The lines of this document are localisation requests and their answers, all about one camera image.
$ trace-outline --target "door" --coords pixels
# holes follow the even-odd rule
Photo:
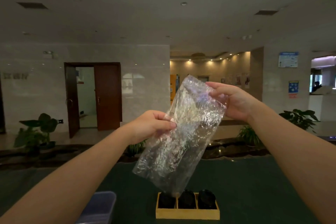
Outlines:
[[[94,82],[98,130],[119,128],[122,121],[120,65],[94,66]]]
[[[68,108],[69,136],[73,138],[79,130],[79,108],[77,95],[76,67],[65,64],[65,87]]]

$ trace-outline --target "black cup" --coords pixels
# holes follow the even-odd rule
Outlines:
[[[179,209],[196,209],[195,194],[191,190],[185,189],[178,198]]]
[[[215,195],[207,189],[201,190],[198,193],[198,208],[199,209],[217,209]]]
[[[168,193],[161,193],[159,196],[159,208],[174,209],[176,198]]]

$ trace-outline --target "clear plastic bag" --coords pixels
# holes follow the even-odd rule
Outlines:
[[[209,96],[212,90],[191,75],[183,80],[167,112],[176,128],[146,141],[133,173],[164,192],[182,193],[226,110]]]

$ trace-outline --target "ceiling vent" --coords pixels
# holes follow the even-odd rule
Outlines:
[[[273,15],[276,14],[278,11],[277,10],[260,10],[257,12],[255,15]]]
[[[42,3],[34,3],[34,2],[17,2],[17,3],[26,9],[48,9]]]

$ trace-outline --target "person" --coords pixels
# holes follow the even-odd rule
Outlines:
[[[336,220],[336,146],[289,121],[244,90],[207,82],[213,98],[229,96],[226,116],[248,122],[321,223]],[[147,111],[40,181],[1,218],[0,224],[74,223],[129,144],[174,129],[165,113]]]
[[[320,84],[319,81],[314,82],[314,86],[313,86],[313,91],[312,92],[315,92],[317,89],[319,89],[321,87],[322,87],[322,85]]]

